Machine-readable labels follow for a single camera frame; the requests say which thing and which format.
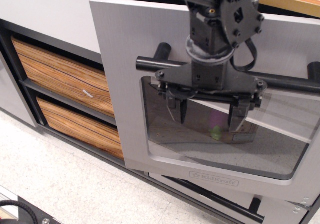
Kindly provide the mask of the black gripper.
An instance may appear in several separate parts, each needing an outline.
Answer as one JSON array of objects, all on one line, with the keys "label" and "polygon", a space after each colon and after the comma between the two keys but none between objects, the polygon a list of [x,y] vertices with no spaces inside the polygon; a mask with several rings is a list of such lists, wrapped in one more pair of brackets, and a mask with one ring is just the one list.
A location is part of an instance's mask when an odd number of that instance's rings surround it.
[{"label": "black gripper", "polygon": [[192,40],[187,41],[186,47],[190,63],[167,65],[155,73],[159,81],[158,90],[166,95],[171,117],[183,124],[187,115],[187,99],[191,98],[230,103],[229,131],[238,131],[249,110],[260,106],[267,83],[246,73],[251,65],[234,65],[234,49],[222,55],[211,55]]}]

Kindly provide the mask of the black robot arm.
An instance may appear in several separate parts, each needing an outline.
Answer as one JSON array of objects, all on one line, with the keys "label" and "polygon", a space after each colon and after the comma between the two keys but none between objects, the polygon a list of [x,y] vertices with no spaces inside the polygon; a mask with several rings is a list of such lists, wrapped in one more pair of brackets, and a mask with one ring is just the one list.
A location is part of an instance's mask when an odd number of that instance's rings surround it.
[{"label": "black robot arm", "polygon": [[170,46],[161,43],[152,62],[137,61],[136,67],[155,72],[157,92],[175,121],[185,121],[189,99],[212,100],[230,105],[227,124],[231,132],[238,131],[248,112],[260,107],[267,87],[265,81],[248,75],[254,61],[245,66],[234,61],[241,43],[247,45],[253,58],[257,57],[252,37],[261,33],[264,21],[259,0],[182,1],[190,14],[186,51],[191,62],[161,64],[170,54]]}]

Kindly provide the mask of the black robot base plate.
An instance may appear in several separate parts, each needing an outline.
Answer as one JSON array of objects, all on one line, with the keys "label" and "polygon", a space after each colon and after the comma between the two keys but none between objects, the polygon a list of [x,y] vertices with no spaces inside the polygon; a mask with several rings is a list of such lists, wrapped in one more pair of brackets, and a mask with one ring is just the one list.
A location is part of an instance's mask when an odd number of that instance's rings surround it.
[{"label": "black robot base plate", "polygon": [[9,211],[9,214],[13,215],[13,219],[1,217],[1,224],[62,224],[57,218],[21,197],[18,197],[17,200],[1,200],[0,207],[9,207],[17,211],[17,214]]}]

